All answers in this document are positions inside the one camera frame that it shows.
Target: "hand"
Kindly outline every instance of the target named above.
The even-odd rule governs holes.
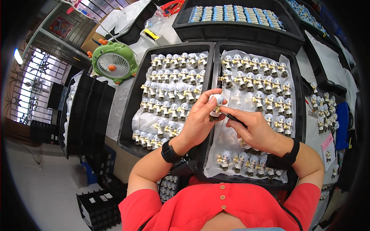
[[[253,148],[273,153],[277,156],[283,156],[292,150],[293,140],[275,132],[267,124],[262,113],[244,112],[225,106],[221,106],[220,111],[230,113],[248,126],[248,129],[246,129],[242,124],[231,119],[226,123],[226,127],[232,127],[236,131],[238,138],[241,137]]]

